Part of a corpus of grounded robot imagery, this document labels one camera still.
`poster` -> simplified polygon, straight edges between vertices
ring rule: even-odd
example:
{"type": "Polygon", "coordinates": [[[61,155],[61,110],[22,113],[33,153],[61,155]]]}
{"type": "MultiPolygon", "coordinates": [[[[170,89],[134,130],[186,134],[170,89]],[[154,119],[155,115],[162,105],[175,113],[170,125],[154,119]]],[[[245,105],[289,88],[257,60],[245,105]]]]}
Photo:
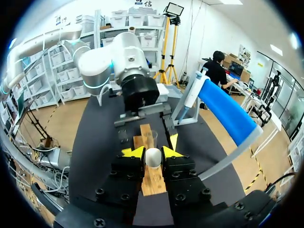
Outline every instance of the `poster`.
{"type": "Polygon", "coordinates": [[[243,62],[242,66],[247,69],[251,60],[251,53],[243,45],[239,46],[238,59],[243,62]]]}

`wooden floor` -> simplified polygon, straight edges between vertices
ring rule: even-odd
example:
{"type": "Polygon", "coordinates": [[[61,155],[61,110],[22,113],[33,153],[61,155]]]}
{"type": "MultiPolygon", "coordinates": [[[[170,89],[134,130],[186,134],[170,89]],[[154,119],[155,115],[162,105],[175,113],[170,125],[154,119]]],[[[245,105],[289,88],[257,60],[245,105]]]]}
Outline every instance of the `wooden floor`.
{"type": "MultiPolygon", "coordinates": [[[[243,99],[241,96],[234,96],[233,98],[239,104],[243,99]]],[[[88,99],[71,101],[67,102],[66,105],[60,104],[58,108],[56,106],[46,107],[39,111],[34,111],[34,113],[41,125],[46,128],[47,133],[58,141],[55,141],[55,144],[59,143],[63,149],[69,151],[72,150],[77,128],[87,101],[88,99]]],[[[209,110],[201,110],[200,115],[207,122],[226,153],[230,154],[233,152],[236,145],[213,113],[209,110]]],[[[271,123],[264,127],[263,135],[251,146],[253,151],[270,134],[273,128],[274,126],[271,123]]],[[[30,124],[28,117],[23,121],[21,132],[30,144],[39,144],[40,136],[30,124]]],[[[287,147],[289,143],[288,136],[284,129],[282,129],[257,155],[256,158],[265,176],[261,173],[256,178],[254,184],[246,191],[246,194],[249,194],[253,190],[264,190],[267,184],[274,182],[290,167],[287,159],[287,147]]],[[[250,185],[259,173],[260,167],[258,162],[254,158],[251,158],[250,149],[233,161],[234,168],[244,189],[250,185]]],[[[54,219],[49,213],[42,212],[42,215],[49,223],[54,219]]]]}

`ceiling light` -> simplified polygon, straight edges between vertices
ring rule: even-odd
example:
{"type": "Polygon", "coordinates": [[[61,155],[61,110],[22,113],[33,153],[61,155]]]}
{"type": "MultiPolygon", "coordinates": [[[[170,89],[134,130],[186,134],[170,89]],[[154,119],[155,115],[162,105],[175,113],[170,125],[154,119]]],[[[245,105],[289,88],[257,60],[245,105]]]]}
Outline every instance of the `ceiling light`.
{"type": "Polygon", "coordinates": [[[281,55],[281,56],[283,56],[283,51],[281,50],[281,49],[279,49],[279,48],[277,48],[276,46],[274,46],[274,45],[270,45],[270,47],[271,47],[271,49],[274,51],[274,52],[276,52],[276,53],[278,53],[279,55],[281,55]]]}
{"type": "Polygon", "coordinates": [[[296,33],[290,34],[289,39],[293,49],[298,49],[301,46],[301,41],[296,33]]]}
{"type": "Polygon", "coordinates": [[[243,5],[240,0],[220,0],[225,5],[243,5]]]}

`man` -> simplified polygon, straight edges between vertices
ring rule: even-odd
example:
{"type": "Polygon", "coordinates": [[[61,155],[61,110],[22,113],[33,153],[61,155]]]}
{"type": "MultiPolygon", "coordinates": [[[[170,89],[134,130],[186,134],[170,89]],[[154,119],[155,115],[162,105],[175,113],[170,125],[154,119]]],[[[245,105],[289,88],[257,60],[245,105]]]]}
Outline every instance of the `man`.
{"type": "MultiPolygon", "coordinates": [[[[223,89],[228,88],[233,83],[238,82],[237,79],[232,79],[230,82],[227,82],[226,72],[221,66],[225,59],[225,55],[221,51],[215,51],[213,53],[213,60],[204,64],[204,67],[208,69],[206,76],[210,77],[211,82],[218,85],[222,85],[223,89]]],[[[200,104],[200,108],[206,109],[204,103],[200,104]]]]}

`computer monitor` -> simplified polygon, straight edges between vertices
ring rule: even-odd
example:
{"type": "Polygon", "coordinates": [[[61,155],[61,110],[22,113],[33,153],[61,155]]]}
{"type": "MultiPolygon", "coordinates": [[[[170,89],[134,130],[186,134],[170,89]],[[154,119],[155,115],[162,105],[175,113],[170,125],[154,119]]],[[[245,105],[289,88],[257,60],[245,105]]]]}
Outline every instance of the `computer monitor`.
{"type": "Polygon", "coordinates": [[[241,77],[241,74],[243,72],[244,67],[236,62],[231,62],[229,71],[232,72],[233,74],[241,77]]]}

